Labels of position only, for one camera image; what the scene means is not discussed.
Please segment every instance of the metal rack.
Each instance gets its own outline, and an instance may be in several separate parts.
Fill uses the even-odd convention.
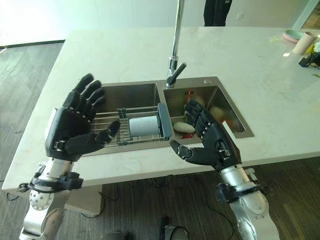
[[[99,132],[106,129],[113,121],[120,121],[120,129],[114,139],[105,147],[124,146],[129,144],[163,141],[161,132],[156,135],[131,136],[129,119],[158,115],[159,106],[144,106],[133,108],[118,108],[112,112],[98,112],[90,124],[91,132]]]

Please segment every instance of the white marble countertop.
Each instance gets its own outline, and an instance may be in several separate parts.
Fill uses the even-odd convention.
[[[182,29],[180,78],[217,76],[255,137],[236,139],[245,166],[320,156],[319,70],[298,65],[284,29]],[[44,131],[53,107],[86,73],[102,83],[163,80],[173,28],[75,31],[64,43],[19,143],[3,190],[29,182],[46,161]],[[83,186],[211,170],[184,162],[170,147],[82,157]]]

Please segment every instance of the dish rack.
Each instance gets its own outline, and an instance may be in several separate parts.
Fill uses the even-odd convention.
[[[131,136],[129,120],[157,116],[159,134],[148,136]],[[97,112],[90,124],[91,132],[99,132],[108,128],[113,121],[120,122],[120,129],[113,140],[105,147],[124,146],[146,142],[168,141],[172,136],[171,120],[166,105],[158,103],[156,106],[144,106],[133,108],[118,108],[112,112]]]

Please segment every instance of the chrome faucet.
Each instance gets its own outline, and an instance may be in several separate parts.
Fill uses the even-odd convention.
[[[173,88],[177,81],[177,77],[182,73],[186,68],[187,64],[185,62],[181,63],[178,68],[178,44],[181,32],[181,23],[182,15],[184,13],[185,0],[178,0],[178,5],[176,8],[175,16],[175,29],[173,36],[173,46],[172,46],[172,55],[169,57],[168,63],[168,73],[166,76],[166,86],[168,88]]]

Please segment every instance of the bowl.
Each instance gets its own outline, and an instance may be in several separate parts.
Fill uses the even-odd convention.
[[[295,30],[286,30],[282,33],[282,37],[285,40],[294,44],[296,44],[303,35],[304,34],[302,32],[295,31]]]

